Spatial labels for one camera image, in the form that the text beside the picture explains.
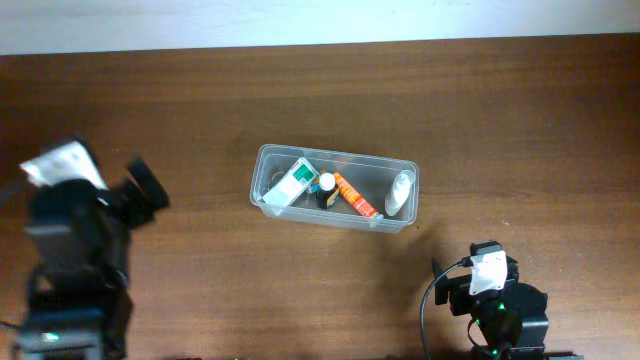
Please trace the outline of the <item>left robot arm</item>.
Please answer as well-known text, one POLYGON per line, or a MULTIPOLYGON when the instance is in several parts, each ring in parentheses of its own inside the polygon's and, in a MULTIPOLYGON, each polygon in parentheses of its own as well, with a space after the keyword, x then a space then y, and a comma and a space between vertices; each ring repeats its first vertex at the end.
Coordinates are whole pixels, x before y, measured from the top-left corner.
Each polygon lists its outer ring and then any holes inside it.
POLYGON ((112 189, 76 178, 37 191, 25 231, 41 261, 27 282, 12 358, 126 358, 130 233, 169 205, 143 159, 127 169, 112 189))

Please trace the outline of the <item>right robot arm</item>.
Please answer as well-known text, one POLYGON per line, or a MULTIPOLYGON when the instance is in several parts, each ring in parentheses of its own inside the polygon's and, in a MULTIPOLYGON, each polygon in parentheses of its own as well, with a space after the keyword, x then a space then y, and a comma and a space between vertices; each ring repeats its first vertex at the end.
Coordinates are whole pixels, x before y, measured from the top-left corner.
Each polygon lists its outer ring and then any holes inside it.
POLYGON ((500 290, 469 293, 471 277, 446 276, 437 261, 432 262, 436 284, 435 303, 447 304, 454 316, 468 315, 486 343, 472 343, 474 359, 542 359, 549 328, 546 315, 548 296, 519 281, 519 264, 506 258, 507 276, 500 290))

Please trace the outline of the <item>white spray bottle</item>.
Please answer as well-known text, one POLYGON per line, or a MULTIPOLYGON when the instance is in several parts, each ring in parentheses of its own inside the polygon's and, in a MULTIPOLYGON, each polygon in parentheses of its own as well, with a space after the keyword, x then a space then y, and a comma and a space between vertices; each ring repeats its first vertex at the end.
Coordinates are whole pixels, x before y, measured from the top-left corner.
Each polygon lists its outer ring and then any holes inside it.
POLYGON ((385 213, 389 217, 395 216, 404 206, 415 179, 416 175, 409 170, 403 170, 396 175, 385 198, 385 213))

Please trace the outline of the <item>dark bottle white cap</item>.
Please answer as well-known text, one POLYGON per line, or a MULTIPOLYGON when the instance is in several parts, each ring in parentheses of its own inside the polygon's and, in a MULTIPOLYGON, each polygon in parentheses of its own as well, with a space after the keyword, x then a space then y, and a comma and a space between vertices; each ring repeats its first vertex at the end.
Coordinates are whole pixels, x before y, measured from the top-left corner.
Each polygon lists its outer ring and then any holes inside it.
POLYGON ((318 207, 327 210, 333 206, 339 195, 339 187, 332 173, 322 173, 319 177, 318 188, 316 190, 316 200, 318 207))

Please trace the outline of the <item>small gold-lid jar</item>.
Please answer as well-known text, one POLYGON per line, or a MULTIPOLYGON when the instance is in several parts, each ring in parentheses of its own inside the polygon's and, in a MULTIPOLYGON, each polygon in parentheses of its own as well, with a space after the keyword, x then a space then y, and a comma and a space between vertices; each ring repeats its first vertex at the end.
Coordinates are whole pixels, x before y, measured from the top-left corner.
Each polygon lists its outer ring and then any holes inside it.
POLYGON ((320 182, 320 178, 321 176, 325 173, 324 170, 322 170, 311 182, 310 186, 307 188, 307 192, 309 194, 314 194, 317 192, 318 188, 319 188, 319 182, 320 182))

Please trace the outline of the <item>orange tablet tube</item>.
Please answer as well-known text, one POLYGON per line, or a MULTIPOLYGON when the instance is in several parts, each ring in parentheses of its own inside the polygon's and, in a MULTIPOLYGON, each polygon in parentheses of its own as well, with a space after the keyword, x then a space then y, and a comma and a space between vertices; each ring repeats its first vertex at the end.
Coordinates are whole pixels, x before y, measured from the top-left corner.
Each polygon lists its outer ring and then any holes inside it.
POLYGON ((382 215, 338 172, 333 174, 340 195, 363 217, 380 219, 382 215))

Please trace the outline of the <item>white green medicine box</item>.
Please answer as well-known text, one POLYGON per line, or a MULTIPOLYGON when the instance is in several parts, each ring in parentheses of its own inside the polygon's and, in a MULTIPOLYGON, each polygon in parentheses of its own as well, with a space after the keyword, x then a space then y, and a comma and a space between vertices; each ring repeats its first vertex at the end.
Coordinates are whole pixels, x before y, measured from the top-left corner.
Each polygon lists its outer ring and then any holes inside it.
POLYGON ((319 172, 304 158, 298 158, 279 182, 264 196, 266 204, 291 205, 319 176, 319 172))

